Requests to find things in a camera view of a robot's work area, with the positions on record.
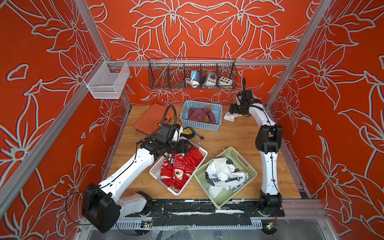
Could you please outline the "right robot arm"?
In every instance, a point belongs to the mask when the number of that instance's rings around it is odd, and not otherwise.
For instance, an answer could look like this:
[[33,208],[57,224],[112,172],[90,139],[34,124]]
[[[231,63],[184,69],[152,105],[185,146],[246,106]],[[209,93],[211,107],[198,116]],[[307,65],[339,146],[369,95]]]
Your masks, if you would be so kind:
[[277,161],[284,129],[267,115],[261,104],[232,104],[229,113],[251,115],[259,126],[255,146],[262,160],[263,180],[256,209],[264,217],[275,216],[283,202],[278,184]]

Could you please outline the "red christmas sock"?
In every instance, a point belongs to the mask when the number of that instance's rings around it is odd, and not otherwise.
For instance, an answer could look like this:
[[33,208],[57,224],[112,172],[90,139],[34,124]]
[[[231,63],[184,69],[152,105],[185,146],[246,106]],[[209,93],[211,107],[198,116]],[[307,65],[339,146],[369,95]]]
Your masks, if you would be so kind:
[[200,150],[196,147],[190,150],[190,152],[188,153],[188,157],[193,167],[197,167],[204,158]]

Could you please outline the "white striped sock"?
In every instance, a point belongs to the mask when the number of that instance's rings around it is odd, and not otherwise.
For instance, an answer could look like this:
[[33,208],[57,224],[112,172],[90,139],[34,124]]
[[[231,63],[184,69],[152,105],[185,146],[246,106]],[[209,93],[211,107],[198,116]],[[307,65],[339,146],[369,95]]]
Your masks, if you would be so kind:
[[239,115],[239,114],[231,114],[229,112],[226,112],[225,116],[224,116],[224,120],[226,121],[229,121],[229,122],[235,122],[235,119],[237,117],[240,117],[242,115]]
[[228,158],[215,158],[206,169],[209,179],[227,180],[235,172],[233,162]]

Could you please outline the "blue perforated plastic basket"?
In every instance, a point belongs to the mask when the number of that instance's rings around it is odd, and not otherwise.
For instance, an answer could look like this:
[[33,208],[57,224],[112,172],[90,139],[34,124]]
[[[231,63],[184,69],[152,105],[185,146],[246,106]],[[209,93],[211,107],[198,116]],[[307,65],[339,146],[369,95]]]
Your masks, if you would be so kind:
[[[188,120],[188,110],[189,108],[195,108],[195,109],[205,109],[206,107],[211,106],[212,112],[214,113],[216,117],[216,124],[209,124],[209,123],[202,123],[202,122],[194,122]],[[183,126],[185,127],[192,127],[192,128],[198,128],[198,129],[204,129],[204,130],[211,130],[211,131],[218,131],[219,127],[222,124],[222,117],[223,117],[223,106],[220,104],[213,104],[213,103],[205,103],[205,102],[197,102],[197,101],[191,101],[187,100],[184,103],[183,110],[180,116],[180,119],[182,121]]]

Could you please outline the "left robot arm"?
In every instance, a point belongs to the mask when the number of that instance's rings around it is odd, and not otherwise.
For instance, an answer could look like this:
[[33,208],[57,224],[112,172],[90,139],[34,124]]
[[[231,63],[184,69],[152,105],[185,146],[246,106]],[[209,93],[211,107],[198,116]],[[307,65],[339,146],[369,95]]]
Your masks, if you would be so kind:
[[127,201],[120,198],[128,186],[158,158],[165,154],[186,154],[194,146],[187,139],[161,143],[144,141],[137,152],[109,178],[84,190],[81,214],[101,233],[109,231],[120,217],[142,212],[150,201],[145,193],[136,193]]

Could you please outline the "red cat face sock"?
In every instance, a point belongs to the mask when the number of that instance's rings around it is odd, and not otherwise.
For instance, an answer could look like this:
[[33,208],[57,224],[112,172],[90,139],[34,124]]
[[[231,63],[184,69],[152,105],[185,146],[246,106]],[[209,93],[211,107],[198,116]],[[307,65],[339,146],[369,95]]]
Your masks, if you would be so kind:
[[174,156],[173,171],[178,180],[183,179],[183,175],[191,173],[197,166],[196,159],[190,154],[177,154]]

